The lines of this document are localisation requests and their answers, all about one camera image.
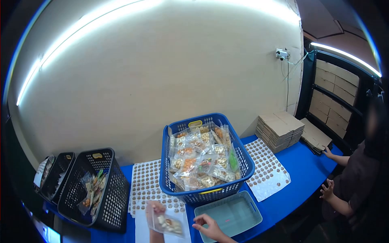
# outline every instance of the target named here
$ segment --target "white paper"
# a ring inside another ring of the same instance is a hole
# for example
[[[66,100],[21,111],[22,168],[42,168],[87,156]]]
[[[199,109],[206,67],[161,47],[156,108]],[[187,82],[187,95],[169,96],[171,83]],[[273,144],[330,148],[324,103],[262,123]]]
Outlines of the white paper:
[[[43,171],[45,170],[45,166],[48,159],[49,158],[45,159],[43,162],[39,164],[37,172],[35,173],[34,176],[34,184],[37,185],[39,188],[40,188],[40,181],[42,180]]]
[[[138,163],[133,166],[129,197],[130,201],[128,204],[128,212],[133,218],[135,218],[137,210],[142,208],[145,209],[145,203],[148,200],[159,201],[168,209],[177,209],[180,213],[185,212],[185,203],[183,201],[176,197],[166,195],[159,187],[160,170],[160,159]]]
[[[145,243],[150,242],[150,234],[149,234],[149,225],[146,219],[146,211],[145,210],[136,210],[135,217],[135,243]],[[174,213],[174,209],[166,209],[166,214],[174,215],[175,218],[181,219],[182,222],[182,230],[185,238],[180,238],[178,236],[164,234],[163,238],[165,242],[169,243],[191,243],[191,235],[189,232],[189,223],[188,218],[186,216],[186,212]]]
[[[255,164],[255,173],[250,179],[246,180],[246,183],[258,202],[265,200],[291,183],[291,178],[286,168],[260,138],[246,144],[245,148]]]

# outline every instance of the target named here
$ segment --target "black plastic basket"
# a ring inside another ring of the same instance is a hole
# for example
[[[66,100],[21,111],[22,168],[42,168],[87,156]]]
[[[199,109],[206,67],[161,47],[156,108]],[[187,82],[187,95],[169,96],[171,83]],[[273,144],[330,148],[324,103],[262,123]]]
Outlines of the black plastic basket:
[[[50,172],[40,189],[40,192],[47,201],[58,205],[63,187],[65,186],[66,179],[69,176],[70,169],[72,168],[74,161],[75,154],[73,152],[60,153],[57,156],[57,159],[54,161],[54,164],[52,165]],[[65,177],[56,191],[55,186],[57,186],[60,174],[63,172],[66,172]]]
[[[102,200],[92,220],[90,211],[82,215],[77,207],[87,195],[81,178],[89,172],[97,175],[103,169],[107,173]],[[121,171],[111,148],[96,149],[80,153],[75,160],[58,202],[58,212],[68,220],[82,226],[101,230],[126,232],[128,194],[130,184]]]
[[[45,184],[47,178],[49,177],[50,171],[49,171],[48,175],[46,176],[45,180],[43,181],[42,187],[44,186],[44,184]],[[41,189],[41,188],[39,188],[39,187],[38,187],[37,185],[35,185],[34,183],[32,183],[32,188],[33,188],[33,190],[34,190],[34,192],[35,192],[36,194],[38,194],[39,196],[41,196],[41,197],[43,198],[43,200],[48,201],[48,199],[42,194],[42,189]]]

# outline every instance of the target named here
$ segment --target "light blue plastic tray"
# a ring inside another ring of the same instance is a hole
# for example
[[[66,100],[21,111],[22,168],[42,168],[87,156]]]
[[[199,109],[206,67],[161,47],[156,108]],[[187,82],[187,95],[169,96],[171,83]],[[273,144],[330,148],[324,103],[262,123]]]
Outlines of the light blue plastic tray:
[[[240,234],[262,222],[262,215],[247,191],[194,209],[194,215],[208,214],[229,237]],[[216,242],[200,232],[204,243]]]

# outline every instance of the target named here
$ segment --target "stack of flattened boxes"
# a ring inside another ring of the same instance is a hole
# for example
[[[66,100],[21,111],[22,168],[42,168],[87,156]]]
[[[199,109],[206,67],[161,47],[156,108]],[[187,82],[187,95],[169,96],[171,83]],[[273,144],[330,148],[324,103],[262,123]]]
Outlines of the stack of flattened boxes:
[[[333,64],[317,60],[315,84],[354,105],[359,77]],[[327,95],[314,90],[309,112],[323,121],[341,138],[346,134],[351,112]]]

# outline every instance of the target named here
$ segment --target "blue table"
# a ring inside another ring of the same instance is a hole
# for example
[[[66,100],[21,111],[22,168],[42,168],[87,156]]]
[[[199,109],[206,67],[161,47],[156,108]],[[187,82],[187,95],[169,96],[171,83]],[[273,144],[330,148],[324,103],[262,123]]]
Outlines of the blue table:
[[[243,144],[247,144],[256,139],[257,136],[253,135],[241,140]],[[342,155],[342,152],[336,146],[333,146],[332,153]],[[277,153],[276,157],[289,172],[292,182],[260,203],[257,203],[248,185],[243,184],[240,191],[249,192],[261,212],[263,221],[257,226],[234,236],[233,239],[237,242],[244,242],[258,236],[288,216],[312,195],[336,166],[336,163],[324,154],[321,156],[314,155],[301,142]],[[128,181],[131,181],[132,167],[132,165],[121,167]],[[195,217],[194,208],[186,205],[186,213],[192,242],[202,242],[200,233],[191,227],[191,221]],[[91,229],[91,241],[93,243],[134,243],[135,219],[128,214],[126,234]]]

